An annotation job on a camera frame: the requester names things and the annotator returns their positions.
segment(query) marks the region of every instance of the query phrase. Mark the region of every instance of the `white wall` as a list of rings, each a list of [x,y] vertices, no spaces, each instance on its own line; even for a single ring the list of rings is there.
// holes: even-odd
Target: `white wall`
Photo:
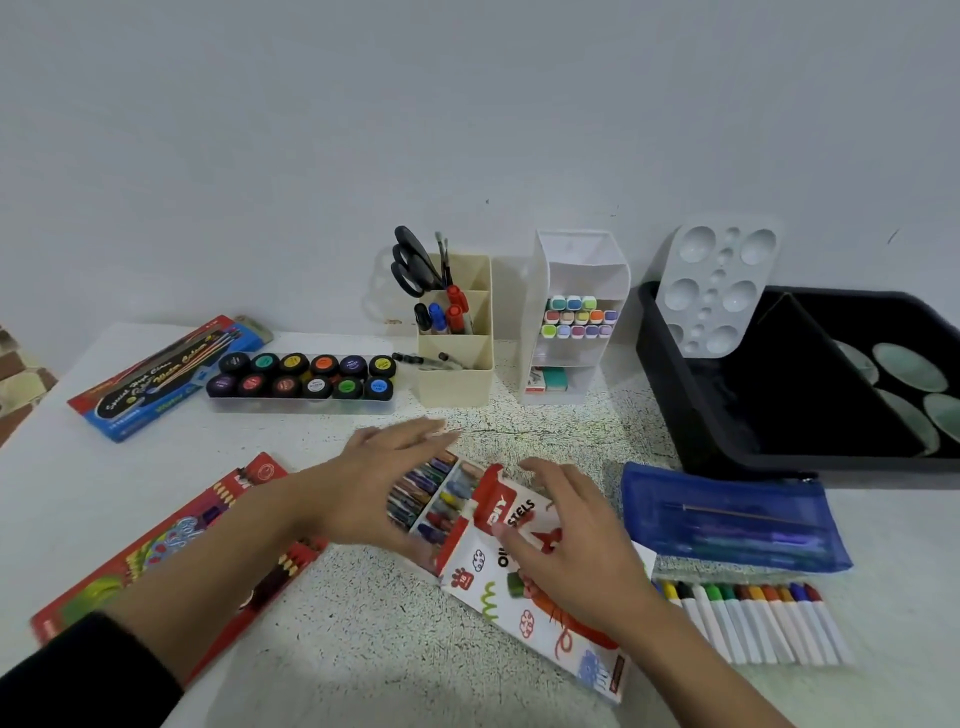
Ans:
[[[746,210],[788,226],[775,281],[960,322],[958,21],[955,0],[7,0],[0,321],[61,372],[115,320],[409,330],[402,223],[504,256],[511,336],[534,228],[608,229],[640,280],[687,214]]]

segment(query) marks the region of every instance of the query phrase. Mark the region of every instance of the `speckled table surface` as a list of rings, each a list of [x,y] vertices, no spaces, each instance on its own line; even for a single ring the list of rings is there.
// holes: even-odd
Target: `speckled table surface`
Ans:
[[[0,669],[34,648],[31,614],[256,452],[298,469],[336,454],[358,426],[424,412],[408,391],[398,394],[390,417],[215,414],[200,395],[115,445],[66,406],[69,396],[184,330],[111,327],[0,450],[0,583],[7,586],[0,595]],[[412,346],[281,334],[271,349],[378,353]],[[527,455],[575,462],[617,507],[625,461],[679,467],[632,348],[610,346],[587,401],[567,408],[520,407],[515,346],[496,346],[489,407],[430,411],[463,431],[463,455],[502,462],[518,479],[516,462]],[[921,479],[909,482],[927,487]],[[744,674],[801,726],[953,724],[960,713],[960,630],[952,606],[960,597],[960,493],[851,489],[828,497],[856,567],[815,583],[859,665],[753,667]],[[688,566],[658,563],[666,570]],[[198,681],[169,724],[674,723],[636,670],[624,705],[613,709],[389,555],[335,546]]]

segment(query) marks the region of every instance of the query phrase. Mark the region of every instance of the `hand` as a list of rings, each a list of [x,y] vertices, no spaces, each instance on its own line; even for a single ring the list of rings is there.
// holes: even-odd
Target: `hand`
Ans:
[[[335,544],[369,544],[430,568],[432,549],[387,516],[387,495],[405,473],[449,448],[459,432],[437,432],[443,420],[420,418],[358,429],[337,457],[291,476],[306,533]]]
[[[618,642],[648,605],[663,602],[607,499],[573,465],[538,457],[520,467],[535,474],[560,516],[564,538],[546,554],[514,528],[496,523],[493,534],[560,607]]]

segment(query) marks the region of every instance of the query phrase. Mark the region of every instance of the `watercolor paint set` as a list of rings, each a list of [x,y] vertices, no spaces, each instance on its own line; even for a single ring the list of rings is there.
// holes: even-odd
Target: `watercolor paint set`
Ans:
[[[206,383],[219,412],[389,414],[394,411],[396,362],[390,354],[227,354]]]
[[[287,472],[266,452],[244,468],[237,468],[179,511],[120,551],[76,586],[64,592],[30,620],[40,644],[47,644],[71,624],[109,602],[146,570],[203,535],[251,486],[285,476]],[[303,539],[291,544],[270,572],[237,607],[220,636],[191,671],[187,682],[203,671],[250,626],[303,569],[317,560],[325,541]]]
[[[415,569],[485,619],[581,682],[619,703],[627,657],[607,635],[564,612],[491,533],[500,521],[549,553],[560,542],[560,518],[548,498],[503,480],[488,468],[446,452],[408,473],[391,493],[392,519],[433,545],[436,570]],[[640,547],[648,573],[656,554]]]
[[[809,584],[712,584],[655,580],[713,648],[734,665],[854,665],[853,653]]]
[[[255,352],[274,335],[247,316],[218,316],[128,370],[68,402],[114,442],[123,442],[204,386],[217,362]]]
[[[594,296],[551,296],[543,312],[544,339],[609,339],[620,314],[599,307]]]

